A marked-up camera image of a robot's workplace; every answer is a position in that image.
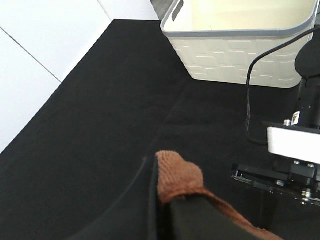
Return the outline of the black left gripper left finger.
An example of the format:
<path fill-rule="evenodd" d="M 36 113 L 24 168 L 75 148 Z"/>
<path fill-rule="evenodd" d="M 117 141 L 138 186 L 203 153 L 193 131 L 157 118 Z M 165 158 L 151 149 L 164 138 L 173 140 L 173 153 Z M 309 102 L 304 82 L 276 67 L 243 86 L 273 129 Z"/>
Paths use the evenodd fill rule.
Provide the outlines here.
<path fill-rule="evenodd" d="M 158 162 L 145 157 L 133 181 L 98 219 L 70 240 L 157 240 Z"/>

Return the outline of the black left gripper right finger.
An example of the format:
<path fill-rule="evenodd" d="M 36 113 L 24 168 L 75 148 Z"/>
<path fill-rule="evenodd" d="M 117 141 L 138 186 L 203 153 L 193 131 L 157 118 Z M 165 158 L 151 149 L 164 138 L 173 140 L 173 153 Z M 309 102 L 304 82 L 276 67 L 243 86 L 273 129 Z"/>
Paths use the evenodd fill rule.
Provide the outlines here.
<path fill-rule="evenodd" d="M 200 195 L 175 198 L 169 203 L 175 240 L 257 240 Z"/>

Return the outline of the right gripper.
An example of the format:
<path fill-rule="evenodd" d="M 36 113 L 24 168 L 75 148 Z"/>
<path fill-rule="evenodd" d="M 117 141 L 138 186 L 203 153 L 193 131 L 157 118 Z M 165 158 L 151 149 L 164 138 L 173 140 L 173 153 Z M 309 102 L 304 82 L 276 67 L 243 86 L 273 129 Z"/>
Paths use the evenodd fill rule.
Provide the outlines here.
<path fill-rule="evenodd" d="M 231 178 L 268 193 L 286 195 L 302 204 L 320 202 L 320 128 L 319 126 L 263 123 L 271 154 L 286 157 L 272 169 L 233 164 Z"/>

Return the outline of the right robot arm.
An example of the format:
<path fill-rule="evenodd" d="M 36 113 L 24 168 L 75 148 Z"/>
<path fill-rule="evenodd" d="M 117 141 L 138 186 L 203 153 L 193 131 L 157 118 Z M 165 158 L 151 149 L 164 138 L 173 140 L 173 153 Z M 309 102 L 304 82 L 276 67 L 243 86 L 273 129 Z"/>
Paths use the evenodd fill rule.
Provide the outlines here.
<path fill-rule="evenodd" d="M 298 56 L 299 86 L 272 88 L 190 80 L 168 126 L 175 149 L 204 171 L 208 187 L 231 202 L 255 225 L 286 240 L 317 240 L 320 209 L 229 179 L 233 164 L 288 173 L 294 154 L 272 154 L 264 145 L 265 122 L 280 123 L 300 111 L 299 125 L 318 128 L 320 42 L 313 39 Z"/>

